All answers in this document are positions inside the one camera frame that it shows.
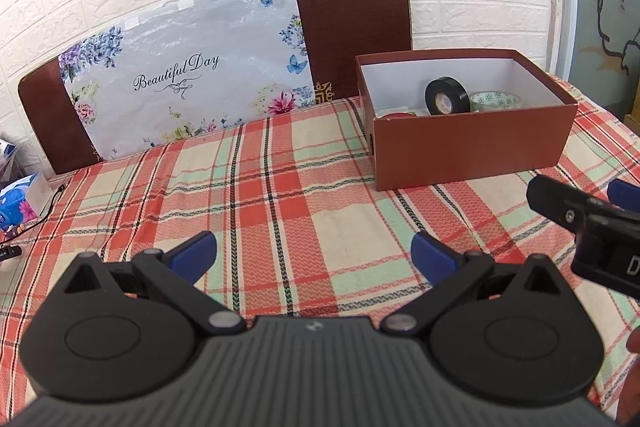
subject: black cable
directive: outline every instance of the black cable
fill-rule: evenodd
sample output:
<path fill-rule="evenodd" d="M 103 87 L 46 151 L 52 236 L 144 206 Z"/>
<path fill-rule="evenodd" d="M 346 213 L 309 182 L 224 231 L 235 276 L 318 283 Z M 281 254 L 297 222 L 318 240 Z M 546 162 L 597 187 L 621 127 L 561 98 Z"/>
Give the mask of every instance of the black cable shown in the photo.
<path fill-rule="evenodd" d="M 4 241 L 0 241 L 0 245 L 4 245 L 5 243 L 9 243 L 10 241 L 13 241 L 14 239 L 17 239 L 18 237 L 20 237 L 23 233 L 29 232 L 30 230 L 34 229 L 38 225 L 41 225 L 42 223 L 44 223 L 49 218 L 49 216 L 51 215 L 51 213 L 53 211 L 53 205 L 58 203 L 58 201 L 60 201 L 60 198 L 58 198 L 58 200 L 56 200 L 56 196 L 59 195 L 59 194 L 62 195 L 62 192 L 63 192 L 63 190 L 65 190 L 65 188 L 66 188 L 65 184 L 62 184 L 62 185 L 60 185 L 60 187 L 58 187 L 58 190 L 55 191 L 55 193 L 53 194 L 53 197 L 51 198 L 51 204 L 49 205 L 49 210 L 47 210 L 47 214 L 45 214 L 45 216 L 41 220 L 39 220 L 37 223 L 34 223 L 30 227 L 27 227 L 26 229 L 22 230 L 20 233 L 18 233 L 14 237 L 12 237 L 10 239 L 5 239 Z"/>

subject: gray ribbed panel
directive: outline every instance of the gray ribbed panel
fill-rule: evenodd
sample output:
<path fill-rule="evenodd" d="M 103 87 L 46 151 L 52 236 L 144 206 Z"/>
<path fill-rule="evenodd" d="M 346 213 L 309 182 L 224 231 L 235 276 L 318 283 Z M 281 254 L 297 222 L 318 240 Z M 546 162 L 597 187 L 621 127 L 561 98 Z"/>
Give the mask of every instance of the gray ribbed panel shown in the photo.
<path fill-rule="evenodd" d="M 322 328 L 307 327 L 320 323 Z M 197 362 L 159 391 L 114 405 L 44 397 L 11 427 L 613 427 L 586 400 L 510 409 L 453 388 L 414 341 L 368 318 L 260 318 L 207 341 Z"/>

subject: tape roll core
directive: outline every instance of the tape roll core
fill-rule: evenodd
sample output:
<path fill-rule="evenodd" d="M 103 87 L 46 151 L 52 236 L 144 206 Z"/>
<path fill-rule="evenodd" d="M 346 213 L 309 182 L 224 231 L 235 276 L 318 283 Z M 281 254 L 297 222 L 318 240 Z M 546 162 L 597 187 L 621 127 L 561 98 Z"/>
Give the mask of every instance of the tape roll core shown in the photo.
<path fill-rule="evenodd" d="M 429 82 L 424 90 L 424 101 L 432 115 L 471 111 L 469 95 L 465 88 L 450 76 L 441 76 Z"/>

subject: white logo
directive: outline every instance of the white logo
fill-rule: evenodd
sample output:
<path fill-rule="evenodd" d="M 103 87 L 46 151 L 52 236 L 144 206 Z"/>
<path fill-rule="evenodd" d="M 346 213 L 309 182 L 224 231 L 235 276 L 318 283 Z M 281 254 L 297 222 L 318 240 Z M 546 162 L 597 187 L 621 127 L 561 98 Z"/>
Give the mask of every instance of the white logo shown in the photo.
<path fill-rule="evenodd" d="M 631 258 L 631 263 L 629 263 L 629 268 L 626 269 L 627 275 L 638 275 L 640 271 L 640 257 L 637 255 Z"/>
<path fill-rule="evenodd" d="M 316 331 L 321 330 L 322 328 L 324 328 L 324 326 L 322 325 L 322 322 L 313 321 L 313 322 L 309 322 L 309 324 L 306 324 L 305 328 L 309 331 L 313 331 L 314 333 L 316 333 Z"/>

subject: triangular cutout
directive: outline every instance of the triangular cutout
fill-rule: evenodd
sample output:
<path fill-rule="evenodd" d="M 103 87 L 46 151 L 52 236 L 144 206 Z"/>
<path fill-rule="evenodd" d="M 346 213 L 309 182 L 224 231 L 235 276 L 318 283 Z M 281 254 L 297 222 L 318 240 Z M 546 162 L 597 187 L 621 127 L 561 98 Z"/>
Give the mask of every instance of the triangular cutout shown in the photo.
<path fill-rule="evenodd" d="M 542 266 L 534 267 L 531 275 L 529 275 L 525 288 L 532 292 L 549 293 L 552 295 L 559 295 L 560 293 L 551 274 Z"/>
<path fill-rule="evenodd" d="M 88 264 L 82 264 L 66 286 L 65 293 L 87 292 L 99 290 L 100 283 L 94 270 Z"/>

